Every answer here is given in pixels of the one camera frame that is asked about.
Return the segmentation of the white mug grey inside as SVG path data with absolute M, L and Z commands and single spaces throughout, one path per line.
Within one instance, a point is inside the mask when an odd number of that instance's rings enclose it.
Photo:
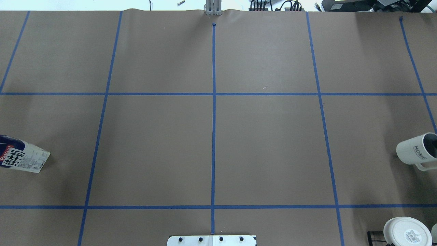
M 436 141 L 435 133 L 425 133 L 398 143 L 395 151 L 405 164 L 414 165 L 424 172 L 436 170 Z

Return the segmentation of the white blue milk carton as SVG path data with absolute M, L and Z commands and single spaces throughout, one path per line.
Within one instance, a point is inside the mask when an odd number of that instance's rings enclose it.
M 50 154 L 26 141 L 7 135 L 0 136 L 0 166 L 2 168 L 39 173 Z

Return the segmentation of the aluminium frame post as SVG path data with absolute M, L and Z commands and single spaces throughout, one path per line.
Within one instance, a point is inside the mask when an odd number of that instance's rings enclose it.
M 205 14 L 207 16 L 221 16 L 223 14 L 221 0 L 206 0 L 204 6 Z

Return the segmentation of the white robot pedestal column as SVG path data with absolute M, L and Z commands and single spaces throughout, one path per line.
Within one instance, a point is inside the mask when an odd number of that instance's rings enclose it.
M 256 246 L 254 235 L 180 235 L 171 236 L 167 246 Z

